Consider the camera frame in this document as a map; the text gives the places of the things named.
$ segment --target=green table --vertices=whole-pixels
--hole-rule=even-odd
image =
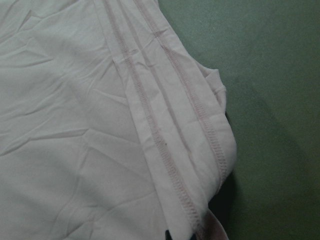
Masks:
[[[159,4],[227,87],[238,162],[209,207],[229,238],[320,239],[320,1]]]

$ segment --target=garment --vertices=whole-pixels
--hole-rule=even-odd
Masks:
[[[0,18],[0,239],[224,234],[226,89],[156,1],[5,0]]]

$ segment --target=green background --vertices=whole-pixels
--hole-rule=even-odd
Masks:
[[[159,0],[219,69],[238,160],[209,207],[231,240],[320,240],[320,1]]]

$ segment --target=crumpled fabric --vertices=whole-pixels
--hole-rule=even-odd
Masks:
[[[0,3],[0,239],[227,239],[219,71],[155,0]]]

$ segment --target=green surface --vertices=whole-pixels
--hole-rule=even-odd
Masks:
[[[230,240],[320,239],[320,1],[159,4],[227,87],[238,162],[210,208]]]

